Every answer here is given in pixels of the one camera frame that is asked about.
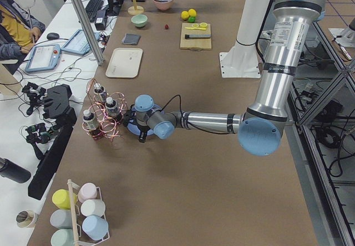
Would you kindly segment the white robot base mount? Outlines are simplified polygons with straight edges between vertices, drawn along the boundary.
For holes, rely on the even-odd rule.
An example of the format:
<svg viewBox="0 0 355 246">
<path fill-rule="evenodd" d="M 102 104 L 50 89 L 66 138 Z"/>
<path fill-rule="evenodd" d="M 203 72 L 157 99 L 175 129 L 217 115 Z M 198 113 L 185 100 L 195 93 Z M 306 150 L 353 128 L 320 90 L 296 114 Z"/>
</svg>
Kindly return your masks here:
<svg viewBox="0 0 355 246">
<path fill-rule="evenodd" d="M 256 44 L 270 0 L 245 0 L 235 45 L 220 53 L 223 78 L 260 78 Z"/>
</svg>

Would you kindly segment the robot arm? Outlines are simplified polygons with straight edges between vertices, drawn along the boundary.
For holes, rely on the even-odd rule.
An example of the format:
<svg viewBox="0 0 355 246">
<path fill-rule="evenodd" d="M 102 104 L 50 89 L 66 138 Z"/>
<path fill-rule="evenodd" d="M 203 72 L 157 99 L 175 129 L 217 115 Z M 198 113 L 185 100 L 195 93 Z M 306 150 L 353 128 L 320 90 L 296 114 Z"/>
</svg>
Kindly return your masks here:
<svg viewBox="0 0 355 246">
<path fill-rule="evenodd" d="M 124 115 L 144 142 L 148 131 L 166 139 L 175 129 L 235 134 L 242 148 L 256 156 L 275 152 L 288 116 L 285 103 L 310 25 L 321 19 L 325 0 L 246 0 L 235 45 L 220 53 L 225 78 L 260 78 L 255 101 L 242 115 L 187 112 L 165 113 L 153 98 L 140 95 Z"/>
</svg>

